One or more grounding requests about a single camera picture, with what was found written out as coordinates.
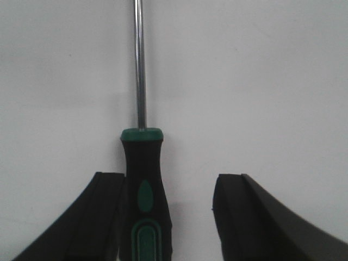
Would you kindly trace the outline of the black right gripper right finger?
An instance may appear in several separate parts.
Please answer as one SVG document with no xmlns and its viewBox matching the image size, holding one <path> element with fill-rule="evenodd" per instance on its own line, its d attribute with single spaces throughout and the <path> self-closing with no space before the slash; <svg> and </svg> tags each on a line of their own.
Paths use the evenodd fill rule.
<svg viewBox="0 0 348 261">
<path fill-rule="evenodd" d="M 213 212 L 224 260 L 347 260 L 347 243 L 295 214 L 247 174 L 220 174 Z"/>
</svg>

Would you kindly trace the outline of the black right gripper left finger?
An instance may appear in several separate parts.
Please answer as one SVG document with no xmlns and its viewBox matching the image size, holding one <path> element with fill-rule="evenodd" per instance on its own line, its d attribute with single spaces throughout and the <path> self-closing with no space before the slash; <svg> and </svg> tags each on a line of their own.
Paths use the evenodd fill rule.
<svg viewBox="0 0 348 261">
<path fill-rule="evenodd" d="M 116 260 L 125 176 L 97 172 L 78 198 L 15 260 Z"/>
</svg>

